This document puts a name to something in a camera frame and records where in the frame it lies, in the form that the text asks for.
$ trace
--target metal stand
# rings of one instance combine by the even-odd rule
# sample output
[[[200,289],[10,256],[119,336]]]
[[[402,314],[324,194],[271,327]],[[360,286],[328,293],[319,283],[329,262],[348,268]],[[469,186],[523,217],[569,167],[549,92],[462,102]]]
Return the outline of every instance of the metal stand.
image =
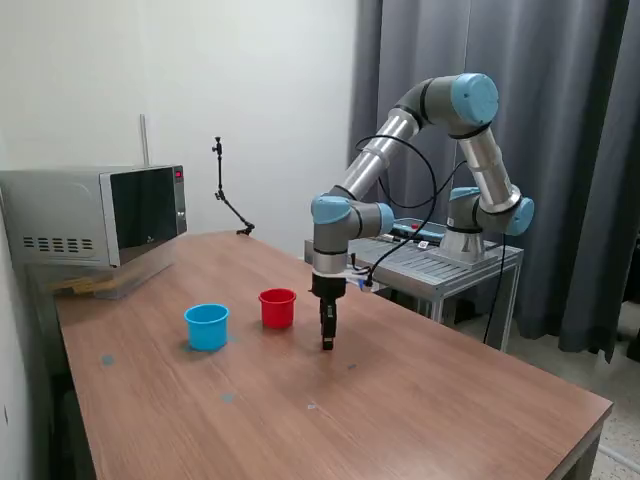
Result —
[[[236,217],[238,217],[238,219],[242,223],[244,223],[245,228],[236,230],[236,234],[249,236],[251,235],[253,229],[256,228],[256,226],[253,223],[245,220],[245,218],[240,215],[240,212],[233,208],[233,205],[229,203],[229,200],[227,200],[227,197],[225,197],[224,191],[222,190],[222,143],[220,142],[221,137],[215,137],[215,139],[216,144],[211,147],[211,150],[218,155],[218,191],[216,192],[216,200],[221,200],[227,207],[229,207],[229,209],[236,215]]]

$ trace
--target plastic cup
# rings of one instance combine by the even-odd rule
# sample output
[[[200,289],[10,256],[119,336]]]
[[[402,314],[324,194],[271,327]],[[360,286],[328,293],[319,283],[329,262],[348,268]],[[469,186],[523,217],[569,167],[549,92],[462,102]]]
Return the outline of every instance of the plastic cup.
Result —
[[[229,309],[217,303],[196,305],[184,312],[189,331],[189,345],[194,350],[211,352],[227,343]]]
[[[258,297],[262,304],[262,324],[269,328],[287,328],[293,323],[295,292],[286,288],[265,290]]]

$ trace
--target table leg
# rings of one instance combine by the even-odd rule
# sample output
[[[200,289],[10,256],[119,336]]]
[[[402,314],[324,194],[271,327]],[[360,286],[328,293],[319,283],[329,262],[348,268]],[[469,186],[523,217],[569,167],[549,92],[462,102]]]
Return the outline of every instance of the table leg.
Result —
[[[438,298],[431,302],[431,313],[429,318],[437,323],[442,323],[442,312],[444,311],[444,298]]]
[[[587,451],[578,459],[576,464],[571,467],[571,470],[567,472],[563,480],[589,480],[591,478],[593,461],[596,458],[599,443],[600,435],[598,435],[589,448],[587,448]]]
[[[502,273],[496,306],[493,310],[493,318],[487,335],[487,345],[503,352],[507,350],[519,276],[520,265]]]

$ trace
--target floor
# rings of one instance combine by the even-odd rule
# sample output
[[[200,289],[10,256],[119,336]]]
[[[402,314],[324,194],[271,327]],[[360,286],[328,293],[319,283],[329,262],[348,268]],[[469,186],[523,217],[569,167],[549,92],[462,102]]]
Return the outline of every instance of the floor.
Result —
[[[482,338],[485,319],[463,322],[458,329]],[[625,303],[620,314],[620,330],[637,332],[640,305]],[[611,364],[602,353],[565,353],[557,348],[557,339],[545,337],[526,340],[512,329],[508,353],[531,365],[558,375],[614,402],[600,443],[626,458],[640,463],[640,363],[625,356],[626,343],[620,342]],[[640,475],[598,452],[592,480],[640,480]]]

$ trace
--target wooden board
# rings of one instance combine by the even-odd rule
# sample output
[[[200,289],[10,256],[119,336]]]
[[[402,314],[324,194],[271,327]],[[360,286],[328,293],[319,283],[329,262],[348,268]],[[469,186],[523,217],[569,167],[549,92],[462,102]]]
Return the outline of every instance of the wooden board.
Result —
[[[544,479],[611,403],[348,287],[320,347],[310,267],[231,233],[180,238],[120,301],[59,298],[99,479]],[[263,331],[258,294],[297,292]],[[231,310],[231,341],[186,348],[183,312]]]

